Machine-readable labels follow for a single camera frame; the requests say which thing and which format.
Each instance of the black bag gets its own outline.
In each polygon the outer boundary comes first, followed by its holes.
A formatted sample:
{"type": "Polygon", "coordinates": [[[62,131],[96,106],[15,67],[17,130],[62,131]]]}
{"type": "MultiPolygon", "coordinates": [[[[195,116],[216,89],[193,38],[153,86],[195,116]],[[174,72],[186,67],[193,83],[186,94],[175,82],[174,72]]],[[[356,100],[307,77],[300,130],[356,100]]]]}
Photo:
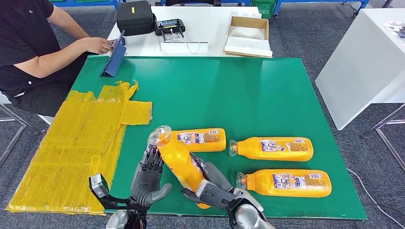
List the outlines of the black bag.
{"type": "Polygon", "coordinates": [[[120,3],[117,12],[117,26],[124,36],[140,35],[155,31],[156,17],[148,1],[120,3]]]}

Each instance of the yellow taped area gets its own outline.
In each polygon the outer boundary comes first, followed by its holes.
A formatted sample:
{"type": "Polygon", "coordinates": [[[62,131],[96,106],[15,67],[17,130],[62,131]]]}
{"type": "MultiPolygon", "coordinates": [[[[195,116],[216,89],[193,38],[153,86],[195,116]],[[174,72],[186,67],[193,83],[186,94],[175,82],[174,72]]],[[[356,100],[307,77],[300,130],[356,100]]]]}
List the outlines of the yellow taped area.
{"type": "Polygon", "coordinates": [[[92,92],[71,91],[6,210],[104,215],[88,178],[107,183],[116,168],[126,125],[147,125],[152,102],[129,101],[138,85],[117,82],[92,92]]]}

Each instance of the cardboard box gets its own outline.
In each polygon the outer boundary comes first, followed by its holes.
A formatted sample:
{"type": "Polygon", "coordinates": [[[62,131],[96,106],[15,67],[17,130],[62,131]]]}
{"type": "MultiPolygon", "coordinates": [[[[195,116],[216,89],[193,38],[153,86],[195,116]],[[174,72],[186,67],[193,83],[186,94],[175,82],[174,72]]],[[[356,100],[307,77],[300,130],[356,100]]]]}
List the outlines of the cardboard box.
{"type": "Polygon", "coordinates": [[[268,20],[232,16],[224,52],[229,55],[272,58],[273,52],[268,42],[268,20]],[[235,36],[233,31],[240,27],[248,28],[246,30],[248,34],[240,35],[242,37],[235,36]]]}

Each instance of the orange plastic bottle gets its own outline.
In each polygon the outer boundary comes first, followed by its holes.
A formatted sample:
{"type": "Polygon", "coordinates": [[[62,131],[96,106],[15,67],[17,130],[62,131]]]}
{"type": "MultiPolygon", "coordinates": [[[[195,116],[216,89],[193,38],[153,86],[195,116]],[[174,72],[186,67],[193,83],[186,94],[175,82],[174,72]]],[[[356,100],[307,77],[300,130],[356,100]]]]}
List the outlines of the orange plastic bottle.
{"type": "Polygon", "coordinates": [[[332,192],[328,174],[308,169],[263,169],[247,175],[238,173],[236,186],[260,195],[280,197],[320,198],[332,192]]]}
{"type": "MultiPolygon", "coordinates": [[[[186,145],[177,140],[172,134],[171,128],[167,125],[156,128],[148,138],[148,142],[156,146],[163,161],[180,181],[184,188],[195,192],[198,185],[204,179],[203,173],[191,156],[186,145]]],[[[202,209],[210,206],[197,204],[202,209]]]]}
{"type": "Polygon", "coordinates": [[[172,134],[186,144],[190,152],[219,152],[226,148],[225,130],[222,128],[172,131],[172,134]]]}
{"type": "Polygon", "coordinates": [[[229,143],[229,155],[276,161],[308,161],[314,153],[312,143],[304,137],[250,137],[229,143]]]}

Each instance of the robot finger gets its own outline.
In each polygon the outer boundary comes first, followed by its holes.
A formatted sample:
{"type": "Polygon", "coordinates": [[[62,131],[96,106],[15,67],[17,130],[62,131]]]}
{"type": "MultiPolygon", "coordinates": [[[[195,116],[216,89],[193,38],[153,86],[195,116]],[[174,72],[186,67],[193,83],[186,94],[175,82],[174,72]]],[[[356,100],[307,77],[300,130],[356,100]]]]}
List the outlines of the robot finger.
{"type": "Polygon", "coordinates": [[[159,151],[157,150],[157,148],[153,148],[152,153],[150,154],[150,158],[149,158],[149,166],[153,167],[153,164],[155,163],[156,157],[158,156],[159,151]]]}
{"type": "Polygon", "coordinates": [[[155,157],[155,160],[153,161],[153,168],[155,170],[158,170],[159,169],[159,164],[162,161],[162,156],[160,155],[159,150],[156,150],[156,151],[157,151],[156,152],[156,157],[155,157]]]}
{"type": "Polygon", "coordinates": [[[148,161],[150,158],[150,149],[152,148],[152,145],[148,145],[147,148],[145,149],[145,151],[143,152],[143,157],[142,160],[139,162],[142,165],[141,170],[142,171],[146,171],[146,168],[148,166],[148,161]]]}

